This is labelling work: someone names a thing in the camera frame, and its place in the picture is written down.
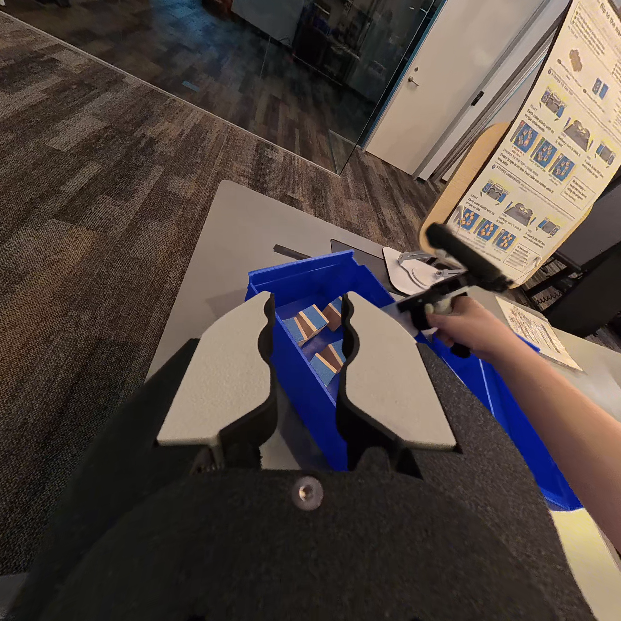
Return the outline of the person's right forearm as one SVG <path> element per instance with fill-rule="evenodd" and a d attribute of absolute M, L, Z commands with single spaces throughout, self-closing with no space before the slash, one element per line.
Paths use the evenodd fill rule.
<path fill-rule="evenodd" d="M 484 354 L 571 489 L 620 551 L 620 423 L 512 332 Z"/>

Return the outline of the glass partition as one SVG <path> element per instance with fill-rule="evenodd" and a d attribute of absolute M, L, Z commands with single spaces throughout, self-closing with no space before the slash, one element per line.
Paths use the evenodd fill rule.
<path fill-rule="evenodd" d="M 160 87 L 337 174 L 441 1 L 155 1 Z"/>

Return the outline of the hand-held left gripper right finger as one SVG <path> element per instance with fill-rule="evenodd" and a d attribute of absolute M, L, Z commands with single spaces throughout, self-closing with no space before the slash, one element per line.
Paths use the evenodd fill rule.
<path fill-rule="evenodd" d="M 343 352 L 336 426 L 346 467 L 382 448 L 394 468 L 413 468 L 414 450 L 452 452 L 457 440 L 415 337 L 397 319 L 350 291 L 343 297 Z"/>

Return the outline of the black tablet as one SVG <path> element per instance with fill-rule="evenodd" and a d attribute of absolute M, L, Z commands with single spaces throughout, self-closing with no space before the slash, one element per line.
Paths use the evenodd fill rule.
<path fill-rule="evenodd" d="M 370 270 L 370 272 L 374 274 L 377 280 L 386 289 L 389 289 L 390 282 L 389 282 L 388 273 L 386 269 L 386 263 L 382 256 L 378 257 L 375 255 L 372 255 L 359 248 L 354 248 L 353 246 L 337 241 L 335 239 L 330 240 L 330 247 L 331 247 L 332 253 L 345 252 L 345 251 L 352 250 L 354 260 L 359 265 L 366 266 Z"/>

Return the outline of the white door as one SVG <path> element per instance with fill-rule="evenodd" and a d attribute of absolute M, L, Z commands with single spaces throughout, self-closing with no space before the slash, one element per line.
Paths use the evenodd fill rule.
<path fill-rule="evenodd" d="M 363 150 L 427 179 L 465 135 L 568 1 L 444 1 Z M 420 76 L 420 87 L 408 75 Z M 485 94 L 476 106 L 471 101 Z"/>

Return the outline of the rounded wooden board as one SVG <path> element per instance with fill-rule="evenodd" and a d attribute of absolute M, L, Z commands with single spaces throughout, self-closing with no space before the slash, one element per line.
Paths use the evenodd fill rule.
<path fill-rule="evenodd" d="M 483 130 L 472 143 L 460 164 L 456 167 L 446 187 L 431 206 L 419 232 L 420 250 L 434 255 L 428 243 L 426 231 L 433 223 L 445 223 L 468 193 L 473 181 L 485 168 L 487 162 L 501 144 L 512 122 L 499 122 Z"/>

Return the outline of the white stand base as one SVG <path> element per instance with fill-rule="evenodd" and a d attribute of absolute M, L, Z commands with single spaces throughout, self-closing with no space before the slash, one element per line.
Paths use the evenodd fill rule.
<path fill-rule="evenodd" d="M 400 252 L 384 246 L 383 258 L 390 284 L 397 292 L 405 296 L 427 291 L 437 283 L 460 272 L 437 267 L 433 263 L 437 257 L 420 250 Z"/>

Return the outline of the printed paper sheet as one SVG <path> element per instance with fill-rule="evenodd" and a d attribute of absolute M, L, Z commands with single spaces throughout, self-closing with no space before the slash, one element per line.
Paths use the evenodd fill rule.
<path fill-rule="evenodd" d="M 549 361 L 565 368 L 583 371 L 546 320 L 505 298 L 497 296 L 496 299 L 508 326 L 521 340 L 530 344 L 535 351 Z"/>

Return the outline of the person's right hand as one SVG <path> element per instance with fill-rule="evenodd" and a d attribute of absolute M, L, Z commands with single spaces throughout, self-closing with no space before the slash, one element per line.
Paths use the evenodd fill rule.
<path fill-rule="evenodd" d="M 426 311 L 426 318 L 447 346 L 467 347 L 477 357 L 493 362 L 514 341 L 514 334 L 487 309 L 469 296 L 452 300 L 448 314 Z"/>

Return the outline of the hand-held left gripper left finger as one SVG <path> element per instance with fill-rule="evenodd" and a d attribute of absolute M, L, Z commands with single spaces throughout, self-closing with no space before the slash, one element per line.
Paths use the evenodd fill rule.
<path fill-rule="evenodd" d="M 157 435 L 160 446 L 205 446 L 217 468 L 261 468 L 278 423 L 271 361 L 274 295 L 263 291 L 200 337 Z"/>

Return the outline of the illustrated instruction poster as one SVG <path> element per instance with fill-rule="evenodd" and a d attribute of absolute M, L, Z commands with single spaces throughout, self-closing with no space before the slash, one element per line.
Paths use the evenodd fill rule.
<path fill-rule="evenodd" d="M 571 1 L 501 144 L 446 225 L 524 284 L 620 166 L 620 2 Z"/>

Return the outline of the blue plastic bin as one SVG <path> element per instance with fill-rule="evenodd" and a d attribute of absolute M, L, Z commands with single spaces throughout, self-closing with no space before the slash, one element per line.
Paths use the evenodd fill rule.
<path fill-rule="evenodd" d="M 332 335 L 325 328 L 299 347 L 283 320 L 312 304 L 323 309 L 348 291 L 359 293 L 377 307 L 391 304 L 392 297 L 366 266 L 354 260 L 352 250 L 335 255 L 335 258 L 324 255 L 302 260 L 300 267 L 283 264 L 249 272 L 245 300 L 263 291 L 274 295 L 278 318 L 271 361 L 277 378 L 329 466 L 343 471 L 346 469 L 346 445 L 335 424 L 339 375 L 325 387 L 310 365 L 315 353 L 343 338 L 343 330 L 339 328 Z M 580 501 L 497 371 L 473 354 L 468 358 L 455 356 L 436 338 L 416 337 L 416 341 L 430 346 L 501 424 L 546 500 L 563 510 L 581 508 Z"/>

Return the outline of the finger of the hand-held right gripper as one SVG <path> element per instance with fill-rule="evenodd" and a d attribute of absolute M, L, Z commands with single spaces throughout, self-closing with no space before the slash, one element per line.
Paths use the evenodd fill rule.
<path fill-rule="evenodd" d="M 398 322 L 408 332 L 408 334 L 412 336 L 412 338 L 416 338 L 418 336 L 419 330 L 412 322 L 410 311 L 400 312 L 397 302 L 384 306 L 381 310 Z"/>

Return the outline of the black cabinet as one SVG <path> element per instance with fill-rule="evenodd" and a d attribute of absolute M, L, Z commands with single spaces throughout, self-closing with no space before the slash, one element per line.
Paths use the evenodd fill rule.
<path fill-rule="evenodd" d="M 553 327 L 587 337 L 620 315 L 619 173 L 546 264 L 553 260 L 563 269 L 532 287 L 521 287 L 532 304 L 549 288 L 561 292 L 542 312 Z"/>

